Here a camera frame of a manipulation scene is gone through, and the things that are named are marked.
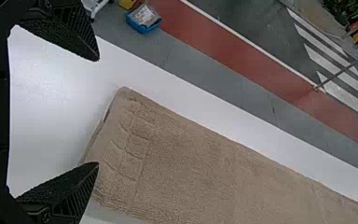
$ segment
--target red road marking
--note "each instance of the red road marking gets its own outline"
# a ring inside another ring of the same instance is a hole
[[[179,0],[149,0],[161,29],[358,143],[358,113]]]

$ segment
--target white line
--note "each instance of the white line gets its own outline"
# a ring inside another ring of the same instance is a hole
[[[315,29],[313,26],[311,26],[309,23],[307,23],[306,21],[304,21],[302,18],[300,18],[299,16],[297,16],[296,13],[294,13],[292,10],[290,10],[289,8],[287,8],[287,10],[289,11],[289,14],[291,17],[293,17],[293,19],[295,19],[296,21],[298,21],[299,23],[301,23],[303,26],[305,26],[307,29],[309,29],[311,32],[313,32],[314,34],[316,34],[317,36],[319,36],[322,40],[324,40],[324,42],[326,42],[327,44],[331,45],[334,49],[338,50],[338,52],[340,52],[341,54],[343,54],[344,56],[348,56],[344,50],[337,45],[336,43],[334,43],[331,39],[329,39],[327,36],[325,36],[324,34],[322,34],[320,31],[318,31],[317,29]]]
[[[319,72],[316,72],[319,75],[321,81],[325,81],[327,78]],[[345,91],[344,89],[340,88],[334,82],[328,82],[324,85],[324,89],[332,96],[337,98],[340,102],[344,103],[345,105],[349,106],[353,110],[358,112],[358,99],[354,97],[349,92]]]
[[[350,65],[345,59],[343,59],[341,56],[336,54],[334,51],[332,51],[330,48],[326,47],[323,43],[321,43],[319,40],[317,40],[315,37],[310,35],[307,31],[302,29],[301,27],[297,26],[295,24],[295,27],[298,31],[298,33],[303,36],[305,39],[307,39],[312,45],[314,45],[319,50],[326,53],[330,58],[336,60],[338,63],[340,63],[342,66],[347,67]],[[356,76],[358,76],[358,71],[355,67],[352,67],[350,69]]]
[[[287,65],[286,63],[282,62],[281,60],[277,59],[275,56],[271,55],[270,53],[266,52],[264,49],[258,47],[255,43],[253,43],[252,41],[250,41],[249,39],[245,38],[244,36],[240,35],[239,33],[237,33],[236,31],[234,31],[233,29],[229,28],[228,26],[226,26],[224,23],[222,23],[221,21],[218,21],[217,19],[215,19],[214,17],[210,16],[208,13],[202,11],[201,9],[199,9],[198,7],[194,6],[193,4],[187,2],[186,0],[180,0],[182,3],[184,3],[185,5],[193,8],[195,11],[199,12],[199,14],[201,14],[202,16],[208,18],[210,21],[213,21],[214,23],[218,24],[219,26],[223,27],[224,29],[226,29],[227,31],[231,32],[232,34],[234,34],[237,38],[245,41],[247,44],[249,44],[250,46],[254,47],[255,49],[258,49],[259,51],[261,51],[262,53],[264,53],[265,55],[267,55],[268,57],[270,57],[270,59],[272,59],[273,61],[277,62],[278,64],[280,64],[281,66],[285,67],[286,69],[288,69],[290,72],[298,75],[299,77],[302,77],[304,80],[308,81],[312,86],[316,86],[315,82],[313,82],[312,80],[310,80],[308,77],[302,75],[301,73],[297,72],[294,68],[290,67],[289,65]]]
[[[337,68],[335,65],[333,65],[332,63],[327,61],[324,57],[322,57],[322,55],[317,53],[315,50],[313,50],[306,44],[304,44],[304,46],[305,46],[305,49],[307,50],[307,53],[309,54],[310,58],[313,61],[315,61],[317,64],[319,64],[321,67],[323,67],[327,71],[331,72],[332,74],[339,72],[339,68]],[[354,79],[353,77],[349,76],[346,73],[343,73],[338,78],[358,91],[358,80]]]

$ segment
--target sidewalk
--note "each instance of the sidewalk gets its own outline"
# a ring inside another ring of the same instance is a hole
[[[325,8],[323,0],[279,0],[303,19],[313,24],[315,28],[327,35],[331,40],[339,44],[353,58],[358,58],[358,48],[354,46],[352,38],[341,39],[345,35],[344,27],[336,21]]]

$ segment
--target bath mat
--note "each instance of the bath mat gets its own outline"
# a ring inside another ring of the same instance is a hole
[[[357,202],[127,88],[85,161],[93,199],[149,223],[358,224]]]

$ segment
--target blue crate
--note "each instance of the blue crate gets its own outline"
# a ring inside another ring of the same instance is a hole
[[[138,24],[136,21],[134,21],[129,15],[130,12],[126,12],[126,22],[128,25],[130,25],[133,29],[135,29],[136,31],[138,31],[140,34],[145,35],[148,34],[150,32],[152,32],[153,30],[155,30],[156,28],[159,27],[159,25],[162,23],[162,18],[158,19],[152,26],[150,27],[145,27],[143,25]]]

